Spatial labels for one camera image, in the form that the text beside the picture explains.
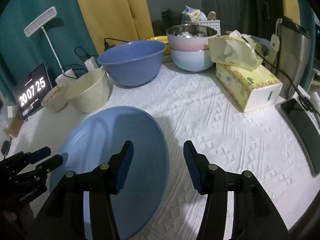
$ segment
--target plastic bag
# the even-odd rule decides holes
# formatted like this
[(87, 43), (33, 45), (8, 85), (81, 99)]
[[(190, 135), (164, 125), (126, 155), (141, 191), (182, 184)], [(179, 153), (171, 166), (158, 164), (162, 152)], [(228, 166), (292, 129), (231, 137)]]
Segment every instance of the plastic bag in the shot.
[(181, 24), (186, 24), (186, 21), (206, 21), (207, 17), (199, 9), (193, 9), (186, 5), (186, 9), (182, 12)]
[(4, 104), (0, 110), (0, 126), (6, 130), (10, 127), (13, 118), (8, 117), (8, 106), (14, 106), (15, 104), (11, 102), (9, 99), (4, 100)]
[(212, 37), (208, 39), (210, 57), (212, 62), (239, 66), (249, 71), (256, 69), (262, 63), (255, 49), (262, 55), (262, 46), (254, 42), (250, 36), (242, 35), (235, 30), (229, 35)]

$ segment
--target smartphone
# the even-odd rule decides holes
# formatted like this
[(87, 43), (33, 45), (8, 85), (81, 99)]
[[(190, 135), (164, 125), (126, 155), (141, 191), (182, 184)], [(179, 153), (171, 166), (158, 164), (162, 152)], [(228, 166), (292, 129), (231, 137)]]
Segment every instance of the smartphone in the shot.
[(320, 134), (315, 124), (294, 98), (281, 103), (279, 111), (298, 139), (315, 178), (320, 173)]

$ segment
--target teal curtain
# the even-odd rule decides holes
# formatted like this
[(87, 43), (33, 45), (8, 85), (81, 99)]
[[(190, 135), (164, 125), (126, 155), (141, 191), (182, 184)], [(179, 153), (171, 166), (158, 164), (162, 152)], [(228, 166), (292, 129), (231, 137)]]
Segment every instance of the teal curtain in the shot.
[(56, 7), (57, 16), (44, 28), (62, 66), (84, 66), (84, 61), (74, 53), (77, 46), (90, 55), (97, 54), (77, 0), (10, 0), (0, 15), (0, 89), (4, 94), (12, 92), (13, 87), (41, 63), (46, 64), (53, 79), (61, 74), (43, 31), (39, 29), (29, 38), (23, 32), (51, 6)]
[(314, 12), (307, 0), (298, 0), (298, 3), (300, 11), (300, 25), (309, 31), (311, 38), (309, 61), (300, 81), (300, 86), (307, 91), (312, 81), (311, 73), (313, 68), (313, 60), (315, 57), (316, 22), (314, 18)]

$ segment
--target purple-blue plastic basin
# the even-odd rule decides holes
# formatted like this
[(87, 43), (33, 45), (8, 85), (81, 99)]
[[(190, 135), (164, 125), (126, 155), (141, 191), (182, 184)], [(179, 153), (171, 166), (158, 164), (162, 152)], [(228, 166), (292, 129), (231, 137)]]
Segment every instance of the purple-blue plastic basin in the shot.
[(159, 73), (166, 46), (160, 41), (132, 41), (103, 52), (98, 62), (116, 83), (140, 86)]

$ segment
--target digital clock display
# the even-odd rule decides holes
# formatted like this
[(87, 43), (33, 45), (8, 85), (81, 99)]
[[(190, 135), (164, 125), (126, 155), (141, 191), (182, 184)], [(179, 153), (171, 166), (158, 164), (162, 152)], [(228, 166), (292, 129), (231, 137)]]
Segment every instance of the digital clock display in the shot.
[(22, 119), (25, 120), (41, 107), (41, 102), (52, 89), (45, 65), (42, 63), (14, 89)]

